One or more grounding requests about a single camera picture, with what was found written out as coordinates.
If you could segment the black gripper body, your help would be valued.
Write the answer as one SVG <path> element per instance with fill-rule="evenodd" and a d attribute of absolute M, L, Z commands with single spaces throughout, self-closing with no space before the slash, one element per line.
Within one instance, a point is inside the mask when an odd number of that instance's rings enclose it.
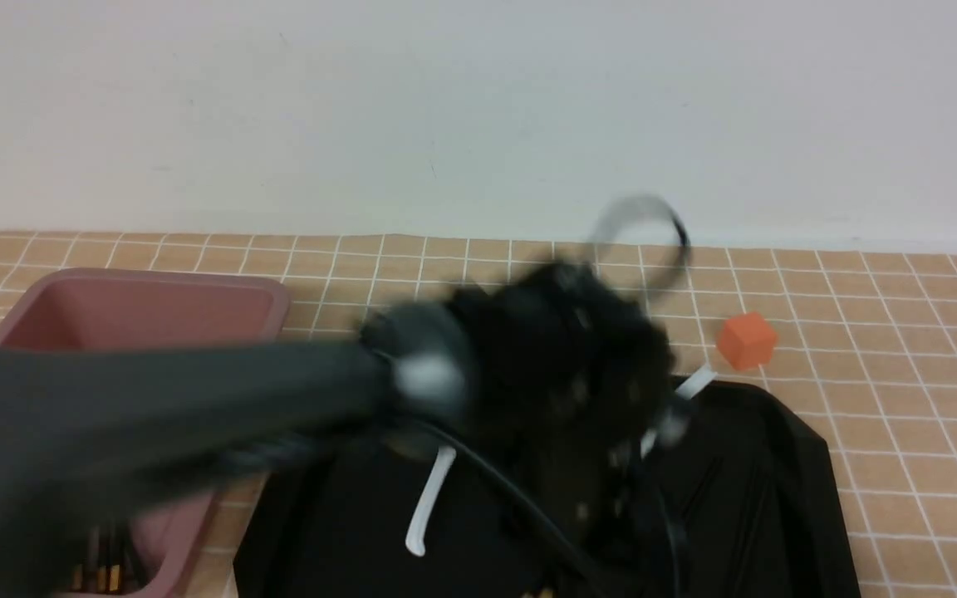
<path fill-rule="evenodd" d="M 672 396 L 665 328 L 584 262 L 544 262 L 495 291 L 467 285 L 447 304 L 510 473 L 566 532 L 599 526 L 626 485 L 612 454 Z"/>

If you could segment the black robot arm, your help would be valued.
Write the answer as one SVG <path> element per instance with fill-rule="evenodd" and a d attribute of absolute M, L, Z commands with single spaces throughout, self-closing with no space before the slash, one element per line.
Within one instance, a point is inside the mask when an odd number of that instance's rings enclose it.
<path fill-rule="evenodd" d="M 667 334 L 586 264 L 395 304 L 354 340 L 0 349 L 0 597 L 45 597 L 85 533 L 358 438 L 455 447 L 582 578 L 612 457 L 673 445 Z M 575 514 L 587 492 L 595 514 Z"/>

